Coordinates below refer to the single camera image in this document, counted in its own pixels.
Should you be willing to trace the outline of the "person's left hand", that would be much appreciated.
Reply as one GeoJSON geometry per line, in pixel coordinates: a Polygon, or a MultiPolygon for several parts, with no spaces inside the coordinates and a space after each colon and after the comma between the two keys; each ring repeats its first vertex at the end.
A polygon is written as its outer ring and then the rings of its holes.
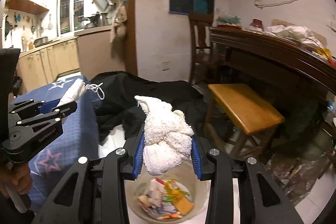
{"type": "Polygon", "coordinates": [[[2,166],[0,170],[1,180],[1,193],[5,198],[9,198],[7,186],[13,186],[14,189],[20,194],[28,194],[33,186],[33,179],[30,175],[30,168],[27,162],[18,164],[9,170],[7,167],[2,166]]]}

